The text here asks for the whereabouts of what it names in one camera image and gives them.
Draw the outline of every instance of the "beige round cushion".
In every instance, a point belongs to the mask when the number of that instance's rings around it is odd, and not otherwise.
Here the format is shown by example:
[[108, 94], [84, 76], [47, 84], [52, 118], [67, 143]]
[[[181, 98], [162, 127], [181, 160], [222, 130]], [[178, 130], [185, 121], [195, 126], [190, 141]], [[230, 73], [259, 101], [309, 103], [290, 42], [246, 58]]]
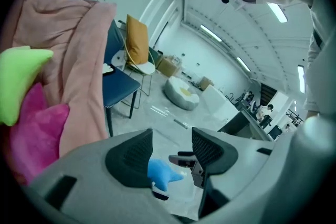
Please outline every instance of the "beige round cushion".
[[185, 110], [195, 109], [200, 102], [191, 85], [177, 77], [170, 77], [167, 80], [164, 92], [170, 101]]

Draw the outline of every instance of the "green pillow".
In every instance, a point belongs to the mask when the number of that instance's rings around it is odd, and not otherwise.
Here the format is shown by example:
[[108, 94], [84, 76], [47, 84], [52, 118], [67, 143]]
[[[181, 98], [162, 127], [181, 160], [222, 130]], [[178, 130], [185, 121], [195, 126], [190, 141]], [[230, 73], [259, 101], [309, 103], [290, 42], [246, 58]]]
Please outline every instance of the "green pillow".
[[42, 66], [53, 56], [51, 50], [15, 47], [0, 54], [0, 124], [13, 126], [21, 103]]

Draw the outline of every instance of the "pink pillow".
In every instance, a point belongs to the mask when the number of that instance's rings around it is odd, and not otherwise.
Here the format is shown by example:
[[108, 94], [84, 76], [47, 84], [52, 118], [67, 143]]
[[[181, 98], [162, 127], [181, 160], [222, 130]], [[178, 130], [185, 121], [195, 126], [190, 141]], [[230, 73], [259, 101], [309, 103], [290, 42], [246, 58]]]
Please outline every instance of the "pink pillow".
[[68, 115], [66, 104], [48, 108], [40, 83], [25, 96], [9, 140], [17, 169], [28, 184], [59, 158], [59, 140]]

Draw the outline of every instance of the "blue plush toy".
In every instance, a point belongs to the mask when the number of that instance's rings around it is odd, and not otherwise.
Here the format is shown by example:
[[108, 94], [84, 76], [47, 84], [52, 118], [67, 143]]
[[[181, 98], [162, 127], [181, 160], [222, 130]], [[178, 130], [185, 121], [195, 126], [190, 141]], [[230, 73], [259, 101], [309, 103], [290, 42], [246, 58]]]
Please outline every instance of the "blue plush toy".
[[183, 179], [182, 175], [174, 172], [169, 165], [161, 159], [149, 160], [147, 177], [149, 177], [152, 182], [155, 182], [155, 186], [162, 191], [167, 191], [169, 182]]

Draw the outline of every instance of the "white table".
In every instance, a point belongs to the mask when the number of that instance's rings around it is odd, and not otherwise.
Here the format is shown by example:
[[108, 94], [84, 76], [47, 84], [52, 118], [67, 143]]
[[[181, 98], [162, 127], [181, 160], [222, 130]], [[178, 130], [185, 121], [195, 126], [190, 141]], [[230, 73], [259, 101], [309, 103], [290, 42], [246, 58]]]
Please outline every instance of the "white table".
[[274, 139], [261, 128], [258, 122], [252, 118], [245, 108], [242, 108], [241, 113], [250, 122], [250, 129], [253, 134], [258, 134], [261, 140], [274, 142]]
[[229, 122], [239, 112], [235, 106], [212, 85], [209, 85], [202, 93], [201, 99], [205, 101], [209, 113], [220, 121]]

